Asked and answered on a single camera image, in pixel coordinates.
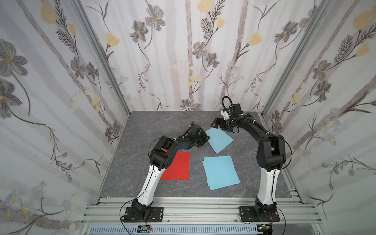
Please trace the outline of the light blue paper top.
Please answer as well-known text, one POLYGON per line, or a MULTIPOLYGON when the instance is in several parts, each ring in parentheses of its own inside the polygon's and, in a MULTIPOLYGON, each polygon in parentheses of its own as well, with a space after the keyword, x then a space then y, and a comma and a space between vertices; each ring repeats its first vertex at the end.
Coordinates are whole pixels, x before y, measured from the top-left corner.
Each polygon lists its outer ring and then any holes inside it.
POLYGON ((206 176, 216 180, 216 190, 240 184, 231 156, 206 157, 203 160, 206 176))

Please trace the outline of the red paper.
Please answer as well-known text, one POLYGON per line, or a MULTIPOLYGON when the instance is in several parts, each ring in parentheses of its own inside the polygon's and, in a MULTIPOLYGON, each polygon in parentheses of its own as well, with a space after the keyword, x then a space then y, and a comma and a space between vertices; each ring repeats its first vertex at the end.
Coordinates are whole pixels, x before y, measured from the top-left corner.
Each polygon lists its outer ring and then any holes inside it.
POLYGON ((161 180, 189 180, 190 158, 190 153, 178 151, 171 166, 162 174, 161 180))

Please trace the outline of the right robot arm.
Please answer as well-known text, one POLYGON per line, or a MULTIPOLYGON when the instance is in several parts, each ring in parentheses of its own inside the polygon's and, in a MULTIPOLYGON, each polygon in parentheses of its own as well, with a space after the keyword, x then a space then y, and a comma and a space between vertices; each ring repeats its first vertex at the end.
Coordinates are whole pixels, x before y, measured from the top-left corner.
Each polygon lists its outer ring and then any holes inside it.
POLYGON ((221 100, 223 109, 221 118, 216 118, 211 127, 233 132, 234 128, 244 129, 258 143, 256 160, 260 167, 260 187, 254 206, 239 207, 240 220, 247 224, 254 221, 280 221, 276 186, 278 176, 286 163, 286 141, 281 135, 266 130, 251 114, 242 111, 239 103, 224 96, 221 100))

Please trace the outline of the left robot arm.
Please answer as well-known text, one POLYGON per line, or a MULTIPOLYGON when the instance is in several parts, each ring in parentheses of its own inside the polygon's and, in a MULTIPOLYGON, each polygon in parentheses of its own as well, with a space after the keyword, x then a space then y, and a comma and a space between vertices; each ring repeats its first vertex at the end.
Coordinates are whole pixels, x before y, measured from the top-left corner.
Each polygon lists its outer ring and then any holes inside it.
POLYGON ((140 193, 131 201, 128 211, 121 217, 127 220, 147 221, 152 215, 154 194, 163 173, 172 165, 175 156, 180 150, 189 150, 193 147, 202 147, 210 139, 204 129, 191 123, 189 128, 178 138, 163 135, 151 151, 148 151, 149 170, 140 193))

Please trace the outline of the right circuit board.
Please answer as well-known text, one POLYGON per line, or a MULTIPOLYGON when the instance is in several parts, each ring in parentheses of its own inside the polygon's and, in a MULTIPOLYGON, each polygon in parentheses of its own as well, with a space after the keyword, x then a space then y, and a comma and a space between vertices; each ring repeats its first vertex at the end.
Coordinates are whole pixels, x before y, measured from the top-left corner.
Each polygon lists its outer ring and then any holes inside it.
POLYGON ((262 235, 272 235, 273 234, 273 228, 272 228, 271 224, 257 225, 257 231, 259 233, 262 233, 262 235))

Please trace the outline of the circuit board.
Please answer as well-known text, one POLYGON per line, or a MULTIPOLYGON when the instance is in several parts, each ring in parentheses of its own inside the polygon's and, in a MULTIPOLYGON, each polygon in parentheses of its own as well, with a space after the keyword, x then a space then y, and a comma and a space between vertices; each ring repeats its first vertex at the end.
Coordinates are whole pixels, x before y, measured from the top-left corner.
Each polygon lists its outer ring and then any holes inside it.
POLYGON ((149 225, 139 225, 137 227, 137 233, 151 233, 152 232, 152 227, 149 225))
POLYGON ((262 235, 272 235, 273 234, 273 228, 272 228, 271 224, 257 225, 257 231, 259 233, 262 233, 262 235))

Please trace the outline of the left circuit board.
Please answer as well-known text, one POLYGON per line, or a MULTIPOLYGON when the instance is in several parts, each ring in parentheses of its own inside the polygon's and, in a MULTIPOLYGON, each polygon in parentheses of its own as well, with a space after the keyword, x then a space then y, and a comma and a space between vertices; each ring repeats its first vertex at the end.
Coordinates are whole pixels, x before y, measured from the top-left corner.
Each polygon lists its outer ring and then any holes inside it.
POLYGON ((137 227, 137 233, 151 233, 152 232, 152 227, 149 225, 139 225, 137 227))

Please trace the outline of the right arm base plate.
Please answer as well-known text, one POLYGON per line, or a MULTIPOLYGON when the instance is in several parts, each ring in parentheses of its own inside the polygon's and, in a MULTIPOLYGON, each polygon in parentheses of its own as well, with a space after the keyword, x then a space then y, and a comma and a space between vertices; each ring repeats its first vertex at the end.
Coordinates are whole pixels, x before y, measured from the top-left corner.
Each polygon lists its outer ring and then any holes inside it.
POLYGON ((271 211, 261 212, 257 211, 255 207, 243 206, 239 207, 240 219, 243 222, 280 222, 280 216, 277 209, 271 211))

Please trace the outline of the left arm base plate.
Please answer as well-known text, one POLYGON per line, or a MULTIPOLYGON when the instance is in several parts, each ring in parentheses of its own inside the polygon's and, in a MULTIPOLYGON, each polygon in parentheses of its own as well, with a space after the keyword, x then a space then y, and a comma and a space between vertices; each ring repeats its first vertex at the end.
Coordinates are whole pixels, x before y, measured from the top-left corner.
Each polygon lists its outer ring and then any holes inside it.
POLYGON ((161 223, 164 217, 164 207, 149 207, 145 210, 137 211, 135 208, 127 207, 120 219, 122 222, 157 222, 161 223))

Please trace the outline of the aluminium front rail frame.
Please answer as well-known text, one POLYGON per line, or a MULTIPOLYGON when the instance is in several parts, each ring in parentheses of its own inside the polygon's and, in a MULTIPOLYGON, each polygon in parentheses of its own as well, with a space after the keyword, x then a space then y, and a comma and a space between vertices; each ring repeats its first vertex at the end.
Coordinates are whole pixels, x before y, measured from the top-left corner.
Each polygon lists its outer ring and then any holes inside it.
POLYGON ((271 224, 273 235, 324 235, 326 229, 316 208, 299 198, 278 198, 280 222, 240 220, 239 207, 250 207, 253 198, 157 197, 153 207, 164 207, 164 217, 157 222, 122 222, 120 217, 130 207, 129 197, 103 197, 86 207, 81 219, 83 235, 257 235, 257 225, 271 224), (137 227, 149 225, 151 233, 137 233, 137 227))

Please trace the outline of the left corner aluminium post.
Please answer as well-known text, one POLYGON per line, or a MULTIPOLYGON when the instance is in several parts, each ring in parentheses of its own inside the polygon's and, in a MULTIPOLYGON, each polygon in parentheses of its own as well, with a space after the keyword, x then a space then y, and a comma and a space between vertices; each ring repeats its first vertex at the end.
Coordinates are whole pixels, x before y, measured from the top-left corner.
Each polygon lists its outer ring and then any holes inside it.
POLYGON ((123 109, 123 112, 124 114, 126 115, 127 118, 130 117, 130 109, 123 97, 123 94, 117 84, 117 81, 111 71, 111 68, 110 68, 110 65, 109 65, 109 62, 108 62, 108 59, 106 57, 106 54, 105 54, 105 51, 104 49, 102 48, 101 44, 100 44, 100 41, 90 23, 90 20, 89 18, 87 17, 87 14, 84 10, 84 7, 82 5, 82 3, 80 1, 77 1, 77 0, 70 0, 70 3, 81 23, 81 25, 83 26, 83 29, 89 39, 89 42, 91 43, 92 45, 92 48, 94 49, 94 52, 96 54, 96 56, 98 57, 102 67, 104 68, 104 71, 105 71, 105 74, 107 76, 107 78, 109 79, 109 82, 110 82, 110 85, 112 87, 112 90, 114 91, 118 101, 120 102, 120 105, 123 109))

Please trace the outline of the corner aluminium post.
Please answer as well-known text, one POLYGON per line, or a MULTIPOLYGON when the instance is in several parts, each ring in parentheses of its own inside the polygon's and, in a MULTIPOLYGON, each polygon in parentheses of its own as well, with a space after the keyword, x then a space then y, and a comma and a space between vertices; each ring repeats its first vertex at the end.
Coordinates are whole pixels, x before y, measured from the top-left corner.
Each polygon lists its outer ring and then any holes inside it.
POLYGON ((272 106, 277 101, 278 96, 282 92, 287 80, 294 67, 298 64, 300 58, 302 57, 304 51, 307 49, 310 40, 313 38, 317 29, 319 28, 321 22, 324 20, 327 12, 331 8, 332 1, 321 1, 317 10, 315 11, 310 23, 308 24, 304 34, 297 45, 294 53, 292 54, 290 60, 288 61, 281 77, 279 78, 273 92, 271 93, 268 101, 265 104, 263 111, 260 113, 261 117, 266 117, 267 113, 272 109, 272 106))
POLYGON ((81 25, 83 26, 83 29, 89 39, 89 42, 91 43, 92 45, 92 48, 94 49, 94 52, 96 54, 96 56, 98 57, 102 67, 104 68, 104 71, 105 71, 105 74, 107 76, 107 78, 109 79, 109 82, 110 82, 110 85, 112 87, 112 90, 114 91, 118 101, 120 102, 120 105, 123 109, 123 112, 124 114, 126 115, 127 118, 130 117, 130 109, 123 97, 123 94, 117 84, 117 81, 111 71, 111 68, 110 68, 110 65, 109 65, 109 62, 108 62, 108 59, 106 57, 106 54, 105 54, 105 51, 104 49, 102 48, 101 44, 100 44, 100 41, 90 23, 90 20, 89 18, 87 17, 87 14, 84 10, 84 7, 82 5, 82 3, 80 1, 77 1, 77 0, 70 0, 70 3, 81 23, 81 25))

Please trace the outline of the right corner aluminium post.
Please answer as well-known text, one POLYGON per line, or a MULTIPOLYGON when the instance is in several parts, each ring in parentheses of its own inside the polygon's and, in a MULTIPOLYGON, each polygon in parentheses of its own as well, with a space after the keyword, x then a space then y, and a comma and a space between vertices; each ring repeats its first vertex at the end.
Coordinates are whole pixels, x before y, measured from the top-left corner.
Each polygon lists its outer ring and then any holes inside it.
POLYGON ((263 111, 260 113, 261 117, 266 117, 267 113, 272 109, 272 106, 277 101, 278 96, 282 92, 287 80, 294 67, 298 64, 300 58, 302 57, 304 51, 307 49, 310 40, 313 38, 317 29, 319 28, 321 22, 324 20, 327 12, 331 8, 332 1, 321 1, 317 10, 315 11, 310 23, 308 24, 304 34, 297 45, 294 53, 292 54, 290 60, 288 61, 281 77, 279 78, 273 92, 271 93, 268 101, 265 104, 263 111))

